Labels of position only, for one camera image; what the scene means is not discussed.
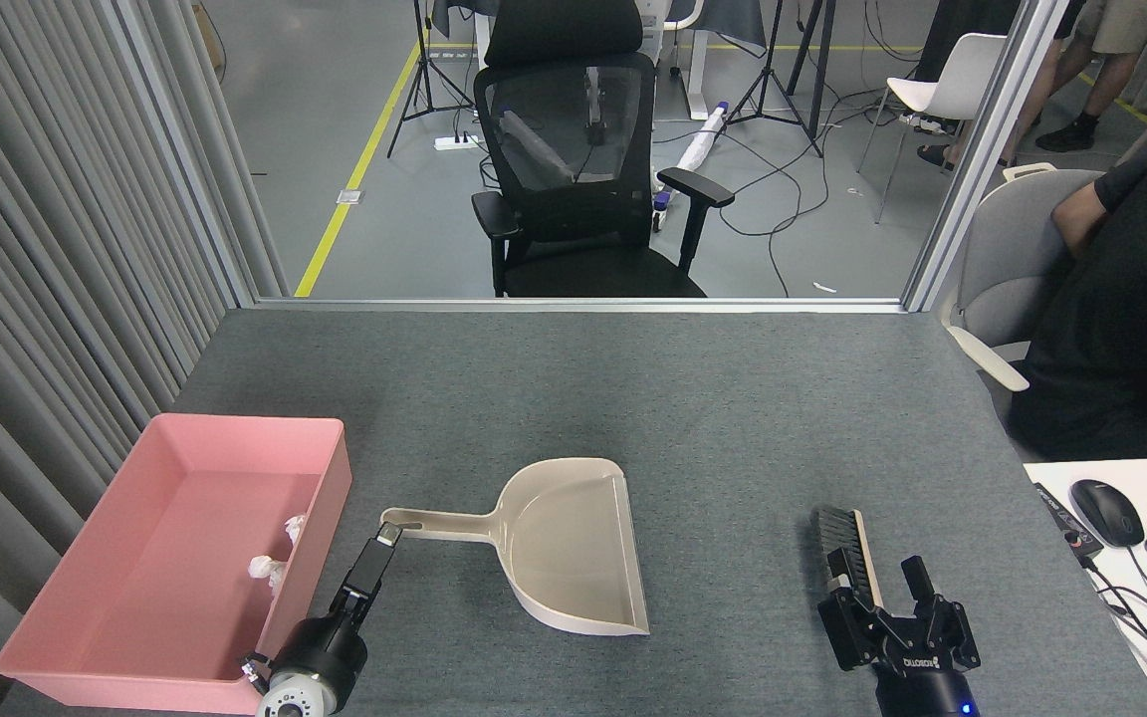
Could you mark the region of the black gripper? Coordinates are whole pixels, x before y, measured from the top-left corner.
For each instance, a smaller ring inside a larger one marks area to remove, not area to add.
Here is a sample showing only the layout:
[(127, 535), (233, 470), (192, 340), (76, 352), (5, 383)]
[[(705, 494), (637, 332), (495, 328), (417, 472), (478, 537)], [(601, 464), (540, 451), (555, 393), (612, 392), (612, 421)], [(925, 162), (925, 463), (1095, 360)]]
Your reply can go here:
[(840, 575), (825, 583), (828, 595), (816, 605), (834, 658), (842, 670), (875, 661), (875, 699), (883, 716), (980, 716), (963, 672), (982, 658), (962, 605), (938, 594), (923, 559), (905, 559), (902, 572), (915, 600), (920, 638), (905, 638), (906, 650), (887, 645), (895, 631), (880, 589), (867, 597), (851, 577)]
[(275, 689), (292, 677), (314, 679), (334, 703), (346, 703), (368, 658), (360, 624), (379, 595), (400, 525), (381, 525), (365, 541), (331, 600), (331, 615), (302, 619), (275, 657)]

